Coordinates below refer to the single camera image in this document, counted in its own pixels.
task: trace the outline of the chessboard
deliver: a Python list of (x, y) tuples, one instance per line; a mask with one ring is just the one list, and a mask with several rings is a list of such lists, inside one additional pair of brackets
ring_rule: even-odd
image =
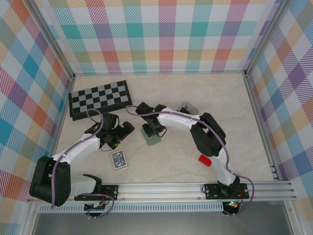
[[(73, 118), (73, 121), (87, 118), (86, 111), (90, 108), (105, 113), (133, 104), (126, 81), (72, 92), (68, 95), (68, 99), (69, 116)], [(97, 115), (96, 112), (89, 114), (90, 116)]]

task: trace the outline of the purple cable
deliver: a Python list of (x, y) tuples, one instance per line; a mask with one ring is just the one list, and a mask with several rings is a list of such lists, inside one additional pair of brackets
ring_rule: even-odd
[(89, 210), (87, 210), (87, 215), (89, 217), (89, 219), (100, 219), (101, 217), (107, 215), (110, 211), (112, 211), (113, 209), (113, 206), (114, 206), (114, 199), (109, 196), (109, 195), (106, 195), (106, 194), (98, 194), (98, 193), (84, 193), (84, 194), (80, 194), (80, 196), (97, 196), (97, 197), (106, 197), (106, 198), (109, 198), (111, 201), (112, 201), (112, 206), (110, 207), (110, 209), (107, 211), (107, 212), (104, 212), (102, 213), (101, 215), (97, 216), (97, 217), (92, 217), (90, 214), (89, 214)]
[(59, 162), (61, 161), (61, 159), (63, 157), (65, 157), (65, 155), (71, 151), (73, 148), (75, 148), (77, 145), (79, 145), (80, 143), (83, 143), (89, 139), (91, 139), (92, 137), (94, 137), (96, 134), (99, 133), (99, 131), (102, 129), (103, 127), (103, 123), (104, 123), (104, 120), (103, 120), (103, 116), (102, 114), (100, 113), (100, 111), (98, 111), (97, 109), (87, 109), (86, 111), (86, 114), (87, 116), (93, 121), (93, 122), (96, 122), (90, 115), (89, 115), (89, 111), (95, 111), (97, 112), (100, 117), (101, 117), (101, 123), (100, 123), (100, 126), (99, 128), (96, 130), (95, 133), (93, 133), (91, 136), (88, 136), (87, 138), (83, 139), (83, 140), (80, 140), (78, 141), (77, 143), (73, 144), (71, 147), (69, 147), (60, 157), (59, 159), (57, 160), (57, 162), (54, 164), (54, 167), (53, 167), (53, 170), (52, 170), (52, 176), (51, 176), (51, 194), (52, 194), (52, 198), (51, 198), (51, 209), (54, 208), (54, 205), (55, 205), (55, 171), (57, 169), (57, 166), (59, 164)]
[(128, 114), (133, 115), (133, 116), (146, 117), (146, 116), (151, 116), (151, 115), (154, 115), (154, 114), (176, 115), (176, 116), (180, 116), (180, 117), (183, 117), (183, 118), (187, 118), (187, 119), (191, 119), (191, 120), (197, 121), (197, 122), (201, 123), (202, 125), (204, 125), (206, 128), (208, 128), (214, 134), (214, 136), (218, 139), (218, 141), (221, 143), (223, 149), (225, 150), (225, 154), (226, 154), (226, 170), (228, 170), (231, 174), (233, 174), (235, 176), (238, 176), (240, 178), (243, 178), (243, 179), (246, 179), (246, 180), (250, 181), (250, 183), (251, 183), (252, 195), (250, 197), (250, 200), (249, 200), (247, 206), (244, 209), (242, 209), (240, 212), (238, 212), (236, 214), (236, 216), (242, 214), (243, 212), (245, 212), (248, 209), (248, 207), (251, 205), (252, 199), (254, 197), (254, 184), (253, 184), (252, 180), (250, 180), (248, 177), (242, 176), (242, 175), (238, 175), (235, 172), (233, 172), (231, 169), (228, 168), (228, 164), (229, 164), (229, 153), (228, 153), (228, 150), (227, 150), (224, 142), (222, 141), (222, 139), (212, 129), (212, 127), (210, 127), (208, 124), (206, 124), (204, 121), (201, 121), (200, 119), (197, 119), (197, 118), (194, 118), (194, 117), (192, 118), (190, 116), (184, 115), (183, 113), (177, 113), (177, 112), (172, 113), (172, 112), (169, 112), (169, 111), (161, 111), (161, 112), (152, 112), (152, 113), (149, 113), (149, 114), (134, 114), (134, 113), (131, 113), (130, 111), (128, 111), (128, 109), (131, 108), (131, 107), (137, 108), (137, 106), (135, 106), (135, 105), (127, 105), (125, 109), (126, 109), (126, 112)]

